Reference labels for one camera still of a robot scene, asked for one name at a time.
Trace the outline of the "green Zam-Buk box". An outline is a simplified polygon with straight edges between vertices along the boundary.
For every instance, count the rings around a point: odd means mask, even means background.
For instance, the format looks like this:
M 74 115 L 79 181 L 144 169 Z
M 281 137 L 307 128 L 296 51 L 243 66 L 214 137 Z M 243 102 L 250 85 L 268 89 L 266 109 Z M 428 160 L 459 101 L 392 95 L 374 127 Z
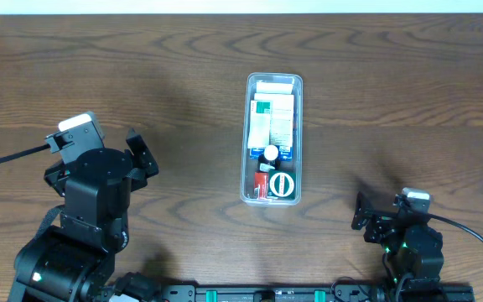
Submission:
M 268 173 L 267 196 L 271 199 L 294 200 L 296 195 L 296 174 L 294 172 L 271 170 Z

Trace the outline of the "clear plastic container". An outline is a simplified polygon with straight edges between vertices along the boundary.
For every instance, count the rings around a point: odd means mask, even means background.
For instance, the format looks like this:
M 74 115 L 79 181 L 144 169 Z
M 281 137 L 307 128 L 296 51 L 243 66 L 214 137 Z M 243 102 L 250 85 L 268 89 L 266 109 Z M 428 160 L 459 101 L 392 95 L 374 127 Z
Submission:
M 294 200 L 278 200 L 267 197 L 265 200 L 254 198 L 254 174 L 258 169 L 258 149 L 247 147 L 249 133 L 250 101 L 257 92 L 294 95 L 293 122 L 293 157 L 291 161 L 280 160 L 279 171 L 296 174 L 296 195 Z M 241 150 L 241 180 L 240 197 L 250 206 L 287 207 L 301 201 L 302 195 L 302 163 L 303 163 L 303 104 L 304 83 L 299 75 L 284 73 L 252 73 L 247 78 L 247 93 L 245 101 L 245 117 L 243 125 L 243 140 Z

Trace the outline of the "dark bottle white cap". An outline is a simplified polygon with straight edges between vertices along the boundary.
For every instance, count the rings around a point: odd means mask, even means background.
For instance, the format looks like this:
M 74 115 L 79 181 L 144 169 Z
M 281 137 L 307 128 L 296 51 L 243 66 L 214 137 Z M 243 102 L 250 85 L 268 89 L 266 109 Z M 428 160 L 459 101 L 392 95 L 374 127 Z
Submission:
M 280 166 L 280 160 L 278 158 L 279 150 L 275 145 L 268 145 L 262 154 L 258 157 L 258 169 L 260 172 L 269 172 L 270 170 L 276 170 Z

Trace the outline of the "red Panadol box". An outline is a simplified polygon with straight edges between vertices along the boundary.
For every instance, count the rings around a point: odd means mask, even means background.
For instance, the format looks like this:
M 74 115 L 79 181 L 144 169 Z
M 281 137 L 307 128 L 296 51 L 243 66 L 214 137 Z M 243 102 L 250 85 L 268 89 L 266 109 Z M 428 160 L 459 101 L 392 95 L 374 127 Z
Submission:
M 268 172 L 256 172 L 254 174 L 254 198 L 259 200 L 267 199 L 268 185 L 269 185 L 269 173 Z

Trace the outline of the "blue medicine box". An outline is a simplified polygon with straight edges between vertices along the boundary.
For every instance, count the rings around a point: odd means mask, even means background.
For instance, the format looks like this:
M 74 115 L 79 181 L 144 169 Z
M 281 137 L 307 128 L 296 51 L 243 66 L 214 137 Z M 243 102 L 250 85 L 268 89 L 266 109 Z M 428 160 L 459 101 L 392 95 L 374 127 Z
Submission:
M 291 161 L 293 157 L 294 95 L 257 92 L 252 100 L 271 102 L 269 145 L 278 147 L 278 157 L 281 160 Z M 262 153 L 265 148 L 250 149 L 258 149 Z

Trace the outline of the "white green medicine box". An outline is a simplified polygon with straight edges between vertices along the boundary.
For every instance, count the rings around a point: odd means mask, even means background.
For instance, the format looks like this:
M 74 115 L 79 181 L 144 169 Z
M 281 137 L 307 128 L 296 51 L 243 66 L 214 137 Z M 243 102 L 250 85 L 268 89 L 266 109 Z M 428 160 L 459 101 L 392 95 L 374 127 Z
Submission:
M 252 100 L 249 116 L 248 148 L 265 148 L 270 142 L 271 102 Z

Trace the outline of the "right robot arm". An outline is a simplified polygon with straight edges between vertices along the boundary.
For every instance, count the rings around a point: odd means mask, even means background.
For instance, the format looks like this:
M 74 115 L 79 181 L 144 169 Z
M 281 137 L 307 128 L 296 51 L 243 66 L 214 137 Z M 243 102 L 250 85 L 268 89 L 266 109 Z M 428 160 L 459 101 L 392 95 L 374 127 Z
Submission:
M 359 192 L 351 223 L 365 231 L 364 240 L 381 245 L 388 276 L 398 292 L 430 291 L 440 281 L 444 264 L 442 234 L 428 226 L 432 196 L 424 191 L 404 188 L 395 196 L 396 212 L 379 211 Z

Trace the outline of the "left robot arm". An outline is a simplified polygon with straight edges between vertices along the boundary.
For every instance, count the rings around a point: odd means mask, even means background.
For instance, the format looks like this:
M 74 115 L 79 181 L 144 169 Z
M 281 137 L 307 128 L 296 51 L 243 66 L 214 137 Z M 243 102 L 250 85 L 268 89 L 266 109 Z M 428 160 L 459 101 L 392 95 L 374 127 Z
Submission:
M 115 256 L 129 243 L 130 196 L 158 174 L 142 136 L 130 129 L 127 149 L 107 148 L 91 126 L 50 134 L 60 162 L 44 179 L 64 203 L 46 213 L 14 261 L 11 301 L 108 301 Z

